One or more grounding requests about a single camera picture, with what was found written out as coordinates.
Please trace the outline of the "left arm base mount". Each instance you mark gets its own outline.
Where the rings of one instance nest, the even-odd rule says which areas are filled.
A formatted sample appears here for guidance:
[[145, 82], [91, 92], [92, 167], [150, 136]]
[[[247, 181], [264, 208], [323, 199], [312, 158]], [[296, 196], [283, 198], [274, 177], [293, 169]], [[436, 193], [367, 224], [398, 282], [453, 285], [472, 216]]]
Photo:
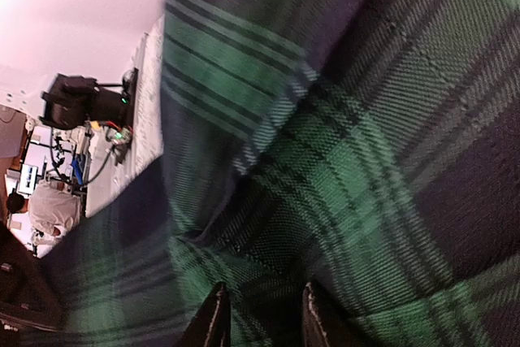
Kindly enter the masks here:
[[84, 76], [58, 74], [47, 92], [41, 93], [43, 125], [67, 132], [81, 147], [87, 142], [87, 127], [96, 122], [121, 133], [133, 128], [139, 70], [125, 72], [119, 83], [100, 83]]

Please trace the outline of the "dark green plaid skirt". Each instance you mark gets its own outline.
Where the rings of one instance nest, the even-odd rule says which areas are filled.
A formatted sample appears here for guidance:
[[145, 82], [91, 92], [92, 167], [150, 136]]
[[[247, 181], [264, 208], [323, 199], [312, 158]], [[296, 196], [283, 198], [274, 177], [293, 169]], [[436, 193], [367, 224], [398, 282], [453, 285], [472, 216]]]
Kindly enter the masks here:
[[519, 0], [165, 0], [162, 156], [41, 261], [61, 332], [172, 346], [519, 343]]

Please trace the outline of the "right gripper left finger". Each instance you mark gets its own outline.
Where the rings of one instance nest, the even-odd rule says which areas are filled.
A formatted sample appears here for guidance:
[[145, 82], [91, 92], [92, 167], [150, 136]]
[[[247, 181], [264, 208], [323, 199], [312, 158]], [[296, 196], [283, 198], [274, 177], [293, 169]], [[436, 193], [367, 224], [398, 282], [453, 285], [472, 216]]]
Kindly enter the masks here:
[[174, 344], [175, 347], [229, 347], [231, 302], [227, 286], [218, 282]]

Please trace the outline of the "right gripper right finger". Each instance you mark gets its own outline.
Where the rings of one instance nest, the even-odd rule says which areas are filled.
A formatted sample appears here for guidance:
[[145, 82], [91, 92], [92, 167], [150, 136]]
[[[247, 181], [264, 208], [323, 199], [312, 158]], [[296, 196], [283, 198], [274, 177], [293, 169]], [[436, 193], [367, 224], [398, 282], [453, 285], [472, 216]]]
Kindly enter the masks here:
[[302, 294], [304, 346], [357, 346], [358, 339], [340, 318], [327, 294], [315, 281]]

